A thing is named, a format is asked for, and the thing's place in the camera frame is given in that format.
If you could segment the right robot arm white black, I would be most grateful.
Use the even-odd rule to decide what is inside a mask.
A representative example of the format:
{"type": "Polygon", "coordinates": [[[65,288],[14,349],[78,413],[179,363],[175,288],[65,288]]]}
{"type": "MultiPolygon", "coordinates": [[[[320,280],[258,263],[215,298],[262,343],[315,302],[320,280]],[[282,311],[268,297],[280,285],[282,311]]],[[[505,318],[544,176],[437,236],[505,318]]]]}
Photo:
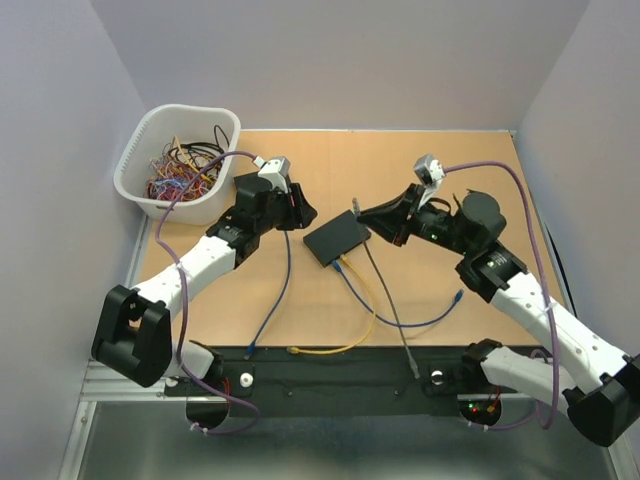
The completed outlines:
{"type": "Polygon", "coordinates": [[[587,440],[611,446],[639,418],[638,357],[544,296],[538,276],[499,241],[506,219],[492,196],[469,191],[450,212],[424,200],[424,191],[412,184],[356,219],[393,245],[416,236],[461,255],[455,270],[464,285],[552,355],[549,361],[533,359],[485,339],[463,358],[463,384],[472,390],[494,384],[526,394],[565,415],[587,440]]]}

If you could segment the black network switch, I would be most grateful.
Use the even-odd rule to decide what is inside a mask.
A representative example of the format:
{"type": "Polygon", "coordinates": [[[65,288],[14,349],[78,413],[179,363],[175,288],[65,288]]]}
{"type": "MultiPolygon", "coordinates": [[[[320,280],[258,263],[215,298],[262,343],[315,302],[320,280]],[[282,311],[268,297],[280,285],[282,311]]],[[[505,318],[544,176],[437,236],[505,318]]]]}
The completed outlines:
{"type": "Polygon", "coordinates": [[[303,243],[321,267],[327,267],[342,255],[371,238],[369,230],[346,210],[303,237],[303,243]]]}
{"type": "Polygon", "coordinates": [[[249,195],[259,190],[261,179],[256,174],[239,175],[234,178],[234,185],[238,192],[249,195]]]}

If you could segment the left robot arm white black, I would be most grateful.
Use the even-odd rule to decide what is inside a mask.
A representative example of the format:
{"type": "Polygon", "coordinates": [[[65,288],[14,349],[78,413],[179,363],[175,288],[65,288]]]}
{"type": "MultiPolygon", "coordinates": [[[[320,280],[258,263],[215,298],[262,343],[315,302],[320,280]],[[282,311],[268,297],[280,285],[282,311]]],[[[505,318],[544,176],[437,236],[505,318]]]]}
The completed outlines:
{"type": "Polygon", "coordinates": [[[183,307],[248,259],[262,235],[305,229],[316,217],[298,183],[281,190],[256,174],[238,177],[235,204],[191,250],[156,276],[106,294],[91,356],[142,387],[153,385],[176,362],[171,323],[183,307]]]}

